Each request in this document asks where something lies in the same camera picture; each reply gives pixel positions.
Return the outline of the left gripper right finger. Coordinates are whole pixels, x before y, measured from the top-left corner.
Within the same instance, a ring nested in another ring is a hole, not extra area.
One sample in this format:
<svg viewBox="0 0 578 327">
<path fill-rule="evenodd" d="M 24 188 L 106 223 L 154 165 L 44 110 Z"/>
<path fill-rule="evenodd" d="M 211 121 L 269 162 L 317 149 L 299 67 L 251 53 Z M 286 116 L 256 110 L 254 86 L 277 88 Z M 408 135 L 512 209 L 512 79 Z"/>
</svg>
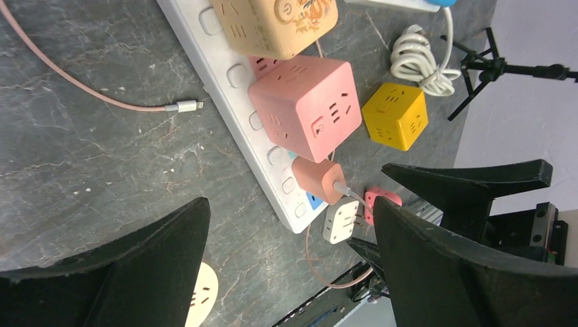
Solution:
<svg viewBox="0 0 578 327">
<path fill-rule="evenodd" d="M 374 227 L 398 326 L 576 326 L 577 269 L 501 252 L 385 198 Z"/>
</svg>

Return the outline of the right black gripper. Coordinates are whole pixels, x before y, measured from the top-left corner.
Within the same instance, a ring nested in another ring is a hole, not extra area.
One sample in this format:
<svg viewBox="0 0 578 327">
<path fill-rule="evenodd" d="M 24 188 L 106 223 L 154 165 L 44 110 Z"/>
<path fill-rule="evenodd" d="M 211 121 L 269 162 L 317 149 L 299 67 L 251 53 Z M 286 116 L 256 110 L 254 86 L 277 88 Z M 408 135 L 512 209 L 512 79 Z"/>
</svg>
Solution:
<svg viewBox="0 0 578 327">
<path fill-rule="evenodd" d="M 443 212 L 441 226 L 493 249 L 563 266 L 568 224 L 550 202 L 489 217 L 496 198 L 551 185 L 544 159 L 482 168 L 423 168 L 388 163 L 382 172 Z"/>
</svg>

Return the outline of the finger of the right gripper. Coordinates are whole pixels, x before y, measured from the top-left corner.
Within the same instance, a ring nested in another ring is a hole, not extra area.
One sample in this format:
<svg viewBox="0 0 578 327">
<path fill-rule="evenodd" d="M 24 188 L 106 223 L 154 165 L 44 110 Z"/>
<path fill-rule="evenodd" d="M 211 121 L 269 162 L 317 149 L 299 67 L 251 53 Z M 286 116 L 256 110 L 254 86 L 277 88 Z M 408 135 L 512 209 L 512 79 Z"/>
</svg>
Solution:
<svg viewBox="0 0 578 327">
<path fill-rule="evenodd" d="M 383 261 L 377 244 L 359 238 L 351 238 L 346 244 L 368 262 L 380 280 L 384 280 Z"/>
</svg>

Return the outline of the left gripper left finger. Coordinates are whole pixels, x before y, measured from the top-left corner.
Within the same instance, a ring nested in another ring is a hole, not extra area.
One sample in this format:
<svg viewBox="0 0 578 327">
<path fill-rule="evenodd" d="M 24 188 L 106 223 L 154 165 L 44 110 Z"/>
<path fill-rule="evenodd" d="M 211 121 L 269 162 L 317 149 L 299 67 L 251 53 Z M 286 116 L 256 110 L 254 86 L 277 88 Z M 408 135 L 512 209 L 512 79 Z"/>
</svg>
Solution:
<svg viewBox="0 0 578 327">
<path fill-rule="evenodd" d="M 1 273 L 2 326 L 184 326 L 211 209 L 196 198 L 47 267 Z"/>
</svg>

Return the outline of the white usb charger plug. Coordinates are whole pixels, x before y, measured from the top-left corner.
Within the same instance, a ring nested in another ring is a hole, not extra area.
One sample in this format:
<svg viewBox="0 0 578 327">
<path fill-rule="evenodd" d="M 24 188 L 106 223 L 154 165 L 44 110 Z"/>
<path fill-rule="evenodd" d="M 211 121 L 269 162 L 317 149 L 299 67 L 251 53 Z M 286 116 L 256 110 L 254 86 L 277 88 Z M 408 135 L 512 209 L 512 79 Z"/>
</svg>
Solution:
<svg viewBox="0 0 578 327">
<path fill-rule="evenodd" d="M 352 236 L 360 202 L 354 198 L 344 197 L 330 205 L 322 231 L 323 238 L 332 245 Z"/>
</svg>

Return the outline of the pink round socket base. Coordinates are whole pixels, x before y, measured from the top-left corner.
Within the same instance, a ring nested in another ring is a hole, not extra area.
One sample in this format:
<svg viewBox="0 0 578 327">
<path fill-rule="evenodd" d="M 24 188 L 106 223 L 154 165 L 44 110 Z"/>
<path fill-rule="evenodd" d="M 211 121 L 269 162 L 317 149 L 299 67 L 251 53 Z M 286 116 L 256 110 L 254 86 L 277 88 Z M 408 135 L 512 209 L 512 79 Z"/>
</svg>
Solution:
<svg viewBox="0 0 578 327">
<path fill-rule="evenodd" d="M 185 327 L 200 326 L 208 317 L 217 299 L 219 281 L 215 271 L 205 262 L 200 265 L 190 301 Z"/>
</svg>

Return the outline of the small salmon charger plug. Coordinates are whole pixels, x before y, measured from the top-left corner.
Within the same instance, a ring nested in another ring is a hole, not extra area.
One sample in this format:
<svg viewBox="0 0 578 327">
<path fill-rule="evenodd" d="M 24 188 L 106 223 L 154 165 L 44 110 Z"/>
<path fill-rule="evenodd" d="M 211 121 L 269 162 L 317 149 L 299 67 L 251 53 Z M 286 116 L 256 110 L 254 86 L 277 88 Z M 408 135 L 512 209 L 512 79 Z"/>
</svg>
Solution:
<svg viewBox="0 0 578 327">
<path fill-rule="evenodd" d="M 333 186 L 335 182 L 346 183 L 344 172 L 338 163 L 328 159 L 314 163 L 297 157 L 292 164 L 292 171 L 299 187 L 316 198 L 333 205 L 342 197 Z"/>
</svg>

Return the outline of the yellow cube adapter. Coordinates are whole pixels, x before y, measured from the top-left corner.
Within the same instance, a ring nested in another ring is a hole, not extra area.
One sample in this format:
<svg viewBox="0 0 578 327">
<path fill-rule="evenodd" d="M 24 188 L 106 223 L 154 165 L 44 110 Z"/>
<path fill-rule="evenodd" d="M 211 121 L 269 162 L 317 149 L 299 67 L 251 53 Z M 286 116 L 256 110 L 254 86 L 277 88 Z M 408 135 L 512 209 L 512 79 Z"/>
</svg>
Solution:
<svg viewBox="0 0 578 327">
<path fill-rule="evenodd" d="M 401 151 L 408 151 L 428 125 L 423 90 L 404 84 L 382 84 L 361 112 L 374 142 Z"/>
</svg>

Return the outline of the pink cube adapter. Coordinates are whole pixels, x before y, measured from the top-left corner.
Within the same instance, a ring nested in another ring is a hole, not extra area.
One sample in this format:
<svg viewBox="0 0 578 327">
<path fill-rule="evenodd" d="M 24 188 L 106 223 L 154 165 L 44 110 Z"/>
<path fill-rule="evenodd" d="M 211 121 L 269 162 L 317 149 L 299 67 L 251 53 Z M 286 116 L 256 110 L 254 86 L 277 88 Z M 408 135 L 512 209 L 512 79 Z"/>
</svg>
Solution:
<svg viewBox="0 0 578 327">
<path fill-rule="evenodd" d="M 248 95 L 269 140 L 316 163 L 363 121 L 347 61 L 297 55 L 253 83 Z"/>
</svg>

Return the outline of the beige cube adapter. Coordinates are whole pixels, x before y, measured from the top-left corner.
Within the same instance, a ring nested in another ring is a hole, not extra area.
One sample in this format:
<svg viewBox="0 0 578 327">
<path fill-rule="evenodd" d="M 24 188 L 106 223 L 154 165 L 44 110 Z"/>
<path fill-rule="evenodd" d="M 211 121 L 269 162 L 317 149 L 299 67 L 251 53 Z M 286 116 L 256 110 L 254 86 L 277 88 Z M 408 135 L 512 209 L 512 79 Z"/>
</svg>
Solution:
<svg viewBox="0 0 578 327">
<path fill-rule="evenodd" d="M 295 57 L 338 20 L 334 0 L 229 0 L 211 5 L 233 50 L 268 59 Z"/>
</svg>

